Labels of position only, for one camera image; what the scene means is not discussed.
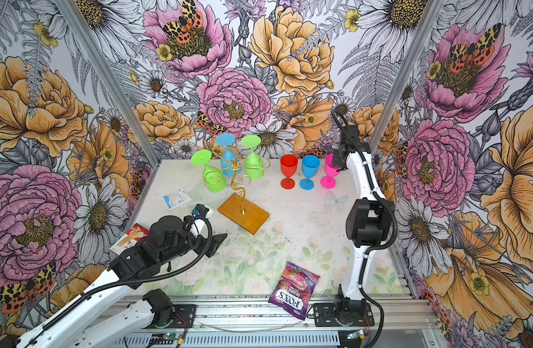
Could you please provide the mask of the pink wine glass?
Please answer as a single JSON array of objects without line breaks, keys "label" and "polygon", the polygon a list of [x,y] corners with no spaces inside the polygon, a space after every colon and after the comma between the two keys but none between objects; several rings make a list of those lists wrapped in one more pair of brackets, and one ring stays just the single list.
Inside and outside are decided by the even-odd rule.
[{"label": "pink wine glass", "polygon": [[321,186],[325,189],[333,189],[336,186],[335,177],[339,175],[338,168],[333,165],[333,154],[328,155],[324,162],[324,174]]}]

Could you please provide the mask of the blue front wine glass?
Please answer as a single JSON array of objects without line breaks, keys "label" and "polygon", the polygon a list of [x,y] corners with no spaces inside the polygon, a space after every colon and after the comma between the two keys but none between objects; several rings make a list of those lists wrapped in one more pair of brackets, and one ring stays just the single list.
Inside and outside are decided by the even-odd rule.
[{"label": "blue front wine glass", "polygon": [[318,173],[320,168],[320,159],[314,155],[307,155],[302,159],[301,170],[304,176],[299,183],[303,190],[312,190],[314,188],[314,181],[312,180]]}]

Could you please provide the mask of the red wine glass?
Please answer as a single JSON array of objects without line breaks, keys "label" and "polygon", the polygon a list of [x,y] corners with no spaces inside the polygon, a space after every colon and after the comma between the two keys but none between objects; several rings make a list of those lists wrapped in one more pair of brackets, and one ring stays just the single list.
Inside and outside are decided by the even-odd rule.
[{"label": "red wine glass", "polygon": [[293,176],[298,168],[298,158],[295,155],[284,155],[280,159],[280,170],[284,175],[284,179],[280,182],[280,185],[284,189],[293,189],[295,187],[295,181]]}]

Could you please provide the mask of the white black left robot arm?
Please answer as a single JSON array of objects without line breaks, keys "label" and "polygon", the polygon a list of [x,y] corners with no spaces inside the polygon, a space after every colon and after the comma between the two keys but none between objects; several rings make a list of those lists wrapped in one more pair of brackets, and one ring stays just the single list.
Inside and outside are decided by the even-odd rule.
[{"label": "white black left robot arm", "polygon": [[132,291],[188,271],[203,258],[211,258],[225,239],[227,234],[215,234],[205,215],[161,217],[147,236],[116,257],[66,307],[21,336],[6,336],[0,347],[65,347]]}]

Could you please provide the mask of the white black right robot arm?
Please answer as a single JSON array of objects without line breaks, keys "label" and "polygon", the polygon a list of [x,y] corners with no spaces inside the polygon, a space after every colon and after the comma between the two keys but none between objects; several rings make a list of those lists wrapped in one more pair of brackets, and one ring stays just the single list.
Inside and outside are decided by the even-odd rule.
[{"label": "white black right robot arm", "polygon": [[356,200],[346,219],[345,231],[352,244],[349,269],[339,286],[334,313],[343,326],[374,323],[365,290],[365,276],[375,252],[389,248],[396,232],[395,205],[388,201],[380,189],[372,166],[369,144],[359,138],[356,126],[340,130],[340,146],[334,154],[333,165],[350,172],[356,187]]}]

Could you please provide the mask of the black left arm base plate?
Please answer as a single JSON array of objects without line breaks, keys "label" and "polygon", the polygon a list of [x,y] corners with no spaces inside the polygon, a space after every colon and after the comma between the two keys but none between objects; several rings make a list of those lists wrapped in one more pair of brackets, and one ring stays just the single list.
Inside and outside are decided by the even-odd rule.
[{"label": "black left arm base plate", "polygon": [[159,310],[153,319],[158,329],[192,329],[197,306],[194,304],[174,304]]}]

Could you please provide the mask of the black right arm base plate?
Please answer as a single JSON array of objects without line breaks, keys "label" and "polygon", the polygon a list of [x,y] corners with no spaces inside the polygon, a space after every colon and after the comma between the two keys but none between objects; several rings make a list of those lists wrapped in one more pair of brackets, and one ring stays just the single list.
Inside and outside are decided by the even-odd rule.
[{"label": "black right arm base plate", "polygon": [[312,306],[317,327],[367,327],[374,326],[371,306],[366,301],[352,301],[351,307],[334,303],[319,303]]}]

